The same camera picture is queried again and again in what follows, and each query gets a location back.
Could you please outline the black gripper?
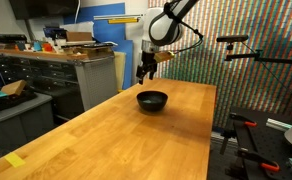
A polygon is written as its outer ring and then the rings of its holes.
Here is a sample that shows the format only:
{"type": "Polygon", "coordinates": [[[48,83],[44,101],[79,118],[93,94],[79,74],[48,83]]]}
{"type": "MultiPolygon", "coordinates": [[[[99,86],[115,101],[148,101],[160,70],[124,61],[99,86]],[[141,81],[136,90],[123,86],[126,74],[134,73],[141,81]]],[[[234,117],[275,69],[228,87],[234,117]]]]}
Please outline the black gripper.
{"type": "Polygon", "coordinates": [[[136,76],[139,78],[139,84],[143,85],[144,76],[149,74],[149,79],[153,80],[154,74],[157,72],[157,62],[154,59],[154,53],[142,52],[141,65],[137,66],[136,76]]]}

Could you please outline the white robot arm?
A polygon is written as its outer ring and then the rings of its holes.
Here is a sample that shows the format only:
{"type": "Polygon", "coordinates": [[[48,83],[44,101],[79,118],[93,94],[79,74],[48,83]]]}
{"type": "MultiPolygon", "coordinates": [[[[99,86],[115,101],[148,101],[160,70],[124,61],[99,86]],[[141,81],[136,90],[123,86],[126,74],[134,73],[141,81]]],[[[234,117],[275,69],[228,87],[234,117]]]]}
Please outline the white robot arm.
{"type": "MultiPolygon", "coordinates": [[[[183,21],[183,18],[198,1],[171,0],[166,2],[163,7],[149,8],[146,11],[141,44],[141,64],[137,66],[136,70],[139,84],[143,84],[146,74],[149,74],[150,80],[153,79],[158,64],[155,54],[159,53],[161,47],[179,41],[183,36],[184,27],[189,28],[199,37],[199,40],[189,47],[190,49],[202,43],[203,35],[199,30],[183,21]]],[[[177,50],[177,53],[189,48],[177,50]]]]}

